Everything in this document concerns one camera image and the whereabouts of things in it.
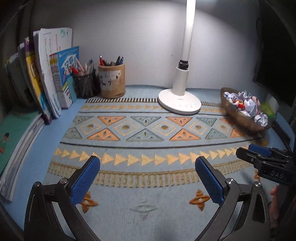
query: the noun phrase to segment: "blue gripper pad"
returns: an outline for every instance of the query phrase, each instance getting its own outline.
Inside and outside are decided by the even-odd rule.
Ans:
[[[258,146],[255,144],[250,144],[249,150],[252,152],[258,153],[258,154],[262,155],[263,157],[271,156],[271,151],[268,148]]]
[[[96,156],[88,163],[71,188],[71,202],[73,205],[81,203],[92,182],[100,170],[100,159]]]
[[[223,204],[223,187],[200,157],[195,161],[195,170],[212,201],[214,203]]]

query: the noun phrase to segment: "white lamp base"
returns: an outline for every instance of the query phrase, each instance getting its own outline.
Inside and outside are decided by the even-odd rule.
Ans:
[[[172,93],[172,89],[166,89],[158,94],[159,104],[170,112],[180,115],[193,115],[200,111],[200,100],[193,94],[185,91],[183,96]]]

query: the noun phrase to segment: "brown dot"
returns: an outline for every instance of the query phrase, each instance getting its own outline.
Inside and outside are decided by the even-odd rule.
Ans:
[[[124,126],[122,127],[122,129],[123,129],[123,130],[127,130],[127,129],[129,129],[129,125],[124,125]]]

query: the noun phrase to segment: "green book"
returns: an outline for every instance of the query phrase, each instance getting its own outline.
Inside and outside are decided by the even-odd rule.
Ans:
[[[14,107],[0,123],[0,173],[15,155],[30,127],[40,117],[38,111]]]

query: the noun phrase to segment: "desk lamp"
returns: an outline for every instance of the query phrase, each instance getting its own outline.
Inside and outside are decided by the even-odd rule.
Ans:
[[[188,58],[193,32],[195,1],[187,0],[182,54],[176,70],[173,88],[163,90],[158,94],[158,102],[163,108],[181,115],[195,114],[199,112],[201,107],[199,98],[185,91],[189,73]]]

